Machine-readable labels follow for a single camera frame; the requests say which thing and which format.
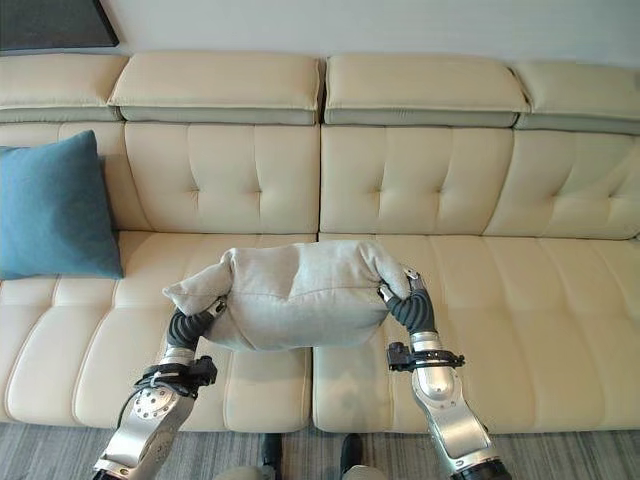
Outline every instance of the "robotic arm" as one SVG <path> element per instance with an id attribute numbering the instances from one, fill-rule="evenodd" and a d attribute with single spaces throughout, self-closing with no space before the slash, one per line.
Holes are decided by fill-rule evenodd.
<path id="1" fill-rule="evenodd" d="M 162 467 L 180 426 L 189 417 L 198 389 L 215 383 L 217 370 L 211 357 L 195 360 L 202 334 L 222 314 L 219 299 L 212 310 L 186 316 L 179 310 L 171 318 L 167 346 L 158 365 L 149 367 L 120 411 L 118 428 L 93 467 L 93 480 L 149 480 Z M 134 405 L 127 419 L 122 415 Z"/>
<path id="2" fill-rule="evenodd" d="M 443 350 L 422 278 L 411 269 L 405 273 L 411 287 L 406 300 L 396 297 L 387 285 L 379 289 L 391 314 L 411 336 L 411 348 L 389 345 L 389 368 L 412 372 L 416 401 L 427 416 L 438 456 L 452 480 L 511 480 L 485 427 L 462 395 L 455 368 L 464 365 L 464 357 Z"/>

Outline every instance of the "black shoe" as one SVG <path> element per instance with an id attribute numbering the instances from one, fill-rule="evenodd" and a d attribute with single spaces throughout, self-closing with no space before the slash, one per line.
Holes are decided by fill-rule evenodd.
<path id="1" fill-rule="evenodd" d="M 268 465 L 276 472 L 276 480 L 280 480 L 282 468 L 282 435 L 267 433 L 262 437 L 262 465 Z"/>
<path id="2" fill-rule="evenodd" d="M 350 433 L 342 442 L 340 455 L 340 474 L 344 475 L 351 467 L 362 465 L 362 437 L 357 433 Z"/>

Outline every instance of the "white wall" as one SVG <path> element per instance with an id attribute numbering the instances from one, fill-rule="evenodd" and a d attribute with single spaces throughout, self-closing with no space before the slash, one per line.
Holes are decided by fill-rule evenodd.
<path id="1" fill-rule="evenodd" d="M 640 0 L 102 0 L 121 45 L 461 52 L 640 66 Z"/>

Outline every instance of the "blue pillow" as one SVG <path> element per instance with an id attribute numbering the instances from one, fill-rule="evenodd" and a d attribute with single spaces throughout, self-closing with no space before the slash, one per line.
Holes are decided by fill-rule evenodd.
<path id="1" fill-rule="evenodd" d="M 0 147 L 0 278 L 122 278 L 93 131 Z"/>

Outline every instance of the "floor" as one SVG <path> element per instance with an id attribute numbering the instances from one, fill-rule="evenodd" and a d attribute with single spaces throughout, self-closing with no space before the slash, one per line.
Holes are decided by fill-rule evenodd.
<path id="1" fill-rule="evenodd" d="M 91 479 L 112 431 L 0 424 L 1 480 Z M 284 437 L 284 480 L 337 480 L 343 435 L 309 427 Z M 640 478 L 640 430 L 493 437 L 515 479 Z M 390 480 L 444 480 L 427 436 L 365 435 L 366 462 Z M 158 480 L 211 480 L 227 468 L 257 464 L 260 436 L 181 433 Z"/>

